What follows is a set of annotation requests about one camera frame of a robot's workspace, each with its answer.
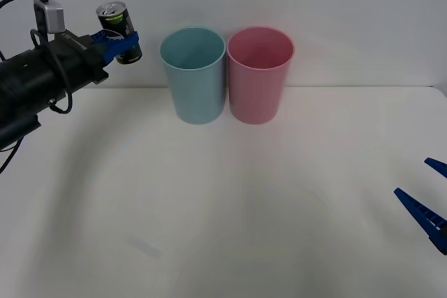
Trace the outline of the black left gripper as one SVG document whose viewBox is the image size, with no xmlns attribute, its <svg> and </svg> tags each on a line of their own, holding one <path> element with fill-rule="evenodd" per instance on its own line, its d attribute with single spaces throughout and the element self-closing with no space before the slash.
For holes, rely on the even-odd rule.
<svg viewBox="0 0 447 298">
<path fill-rule="evenodd" d="M 101 52 L 94 44 L 104 44 L 105 51 Z M 56 33 L 50 42 L 52 54 L 55 55 L 65 74 L 73 92 L 90 83 L 99 84 L 108 79 L 104 71 L 105 64 L 113 59 L 124 56 L 121 64 L 128 65 L 140 60 L 139 35 L 137 32 L 121 39 L 109 39 L 105 30 L 100 30 L 91 36 L 76 36 L 73 33 Z"/>
</svg>

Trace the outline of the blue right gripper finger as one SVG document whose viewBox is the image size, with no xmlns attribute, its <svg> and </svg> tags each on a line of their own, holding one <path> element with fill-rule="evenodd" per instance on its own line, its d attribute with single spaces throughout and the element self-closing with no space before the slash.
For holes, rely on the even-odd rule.
<svg viewBox="0 0 447 298">
<path fill-rule="evenodd" d="M 447 177 L 447 164 L 433 158 L 426 158 L 424 163 L 437 171 L 443 177 Z"/>
<path fill-rule="evenodd" d="M 429 240 L 443 254 L 446 254 L 446 219 L 412 198 L 402 189 L 396 188 L 394 194 L 412 215 Z"/>
</svg>

